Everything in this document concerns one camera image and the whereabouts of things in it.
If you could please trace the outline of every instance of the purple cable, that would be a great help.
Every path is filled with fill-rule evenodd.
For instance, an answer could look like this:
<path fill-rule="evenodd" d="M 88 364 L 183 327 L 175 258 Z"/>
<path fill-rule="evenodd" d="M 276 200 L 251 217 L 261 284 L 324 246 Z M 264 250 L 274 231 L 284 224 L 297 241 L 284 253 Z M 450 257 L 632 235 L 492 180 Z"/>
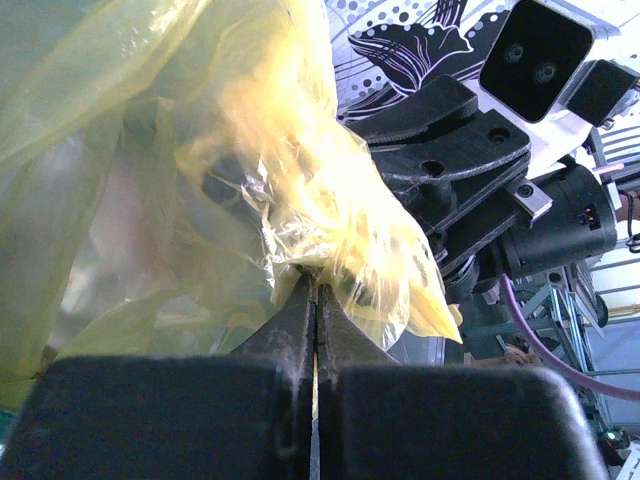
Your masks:
<path fill-rule="evenodd" d="M 591 377 L 587 377 L 583 375 L 579 371 L 571 368 L 569 365 L 564 363 L 558 357 L 556 357 L 544 344 L 540 341 L 540 339 L 536 336 L 531 327 L 527 323 L 527 321 L 522 316 L 520 312 L 520 307 L 518 306 L 518 302 L 516 301 L 515 294 L 513 293 L 513 288 L 511 287 L 511 280 L 506 275 L 502 275 L 500 277 L 500 286 L 502 288 L 502 295 L 504 296 L 505 304 L 513 317 L 514 323 L 520 328 L 522 334 L 525 336 L 529 344 L 533 347 L 540 357 L 547 362 L 547 364 L 557 370 L 559 373 L 567 377 L 572 382 L 577 383 L 578 385 L 582 385 L 594 392 L 602 393 L 603 395 L 608 395 L 610 397 L 621 398 L 623 400 L 629 400 L 632 402 L 640 402 L 640 391 L 638 390 L 630 390 L 628 388 L 620 388 L 614 387 L 613 385 L 608 385 L 606 383 L 599 382 Z"/>

